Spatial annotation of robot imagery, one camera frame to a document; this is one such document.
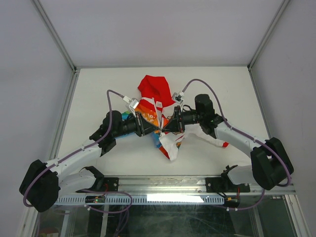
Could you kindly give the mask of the white red rainbow kids jacket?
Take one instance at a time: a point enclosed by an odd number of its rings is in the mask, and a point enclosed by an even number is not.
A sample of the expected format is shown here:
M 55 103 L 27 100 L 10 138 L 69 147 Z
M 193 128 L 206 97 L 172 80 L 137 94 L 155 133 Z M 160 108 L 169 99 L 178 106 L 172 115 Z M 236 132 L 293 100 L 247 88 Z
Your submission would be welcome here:
M 172 117 L 174 101 L 172 100 L 169 84 L 165 77 L 146 75 L 138 85 L 141 98 L 135 109 L 148 122 L 163 127 Z M 211 145 L 226 148 L 229 143 L 206 135 L 198 124 L 189 125 L 183 133 L 151 134 L 156 147 L 170 160 L 176 160 L 182 141 L 189 135 L 195 135 Z

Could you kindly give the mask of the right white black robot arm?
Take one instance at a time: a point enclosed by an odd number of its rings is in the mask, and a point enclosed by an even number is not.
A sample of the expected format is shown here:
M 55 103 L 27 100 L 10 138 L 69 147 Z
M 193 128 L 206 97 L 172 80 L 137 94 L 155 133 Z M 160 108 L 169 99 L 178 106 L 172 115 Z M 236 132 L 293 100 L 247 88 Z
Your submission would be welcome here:
M 279 139 L 261 139 L 229 125 L 223 116 L 215 113 L 207 94 L 197 95 L 195 108 L 185 111 L 183 95 L 180 92 L 172 96 L 176 106 L 169 122 L 162 128 L 164 133 L 185 134 L 190 129 L 199 127 L 202 134 L 229 143 L 251 160 L 251 165 L 225 168 L 221 178 L 221 187 L 224 190 L 232 191 L 239 184 L 246 183 L 257 183 L 265 190 L 290 185 L 294 167 Z

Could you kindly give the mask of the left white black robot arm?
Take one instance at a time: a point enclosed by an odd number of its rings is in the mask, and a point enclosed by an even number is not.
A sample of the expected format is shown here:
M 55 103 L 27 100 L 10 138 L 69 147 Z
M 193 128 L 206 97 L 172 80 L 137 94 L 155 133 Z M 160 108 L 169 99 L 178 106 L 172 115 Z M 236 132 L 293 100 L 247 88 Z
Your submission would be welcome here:
M 108 191 L 104 174 L 92 162 L 108 153 L 116 145 L 116 138 L 131 133 L 142 137 L 158 129 L 140 112 L 130 114 L 127 119 L 122 119 L 118 111 L 108 112 L 89 139 L 66 157 L 31 163 L 19 188 L 23 203 L 44 212 L 58 198 L 74 192 Z

